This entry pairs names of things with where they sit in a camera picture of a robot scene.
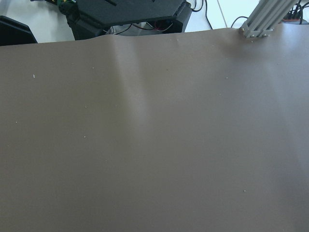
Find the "aluminium frame post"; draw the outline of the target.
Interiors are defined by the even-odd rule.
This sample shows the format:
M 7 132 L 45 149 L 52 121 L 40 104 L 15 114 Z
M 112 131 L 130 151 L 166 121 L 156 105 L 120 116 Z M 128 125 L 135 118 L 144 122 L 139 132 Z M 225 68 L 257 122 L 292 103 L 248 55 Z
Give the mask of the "aluminium frame post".
M 295 0 L 260 0 L 239 30 L 245 38 L 268 37 L 295 4 Z

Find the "black plastic stand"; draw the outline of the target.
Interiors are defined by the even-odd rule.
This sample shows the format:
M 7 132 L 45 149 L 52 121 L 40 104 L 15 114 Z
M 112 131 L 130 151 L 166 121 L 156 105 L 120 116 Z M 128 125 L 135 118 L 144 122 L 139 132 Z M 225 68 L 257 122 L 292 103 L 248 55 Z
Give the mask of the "black plastic stand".
M 59 0 L 76 40 L 107 34 L 115 26 L 150 24 L 161 33 L 184 32 L 192 13 L 185 0 Z

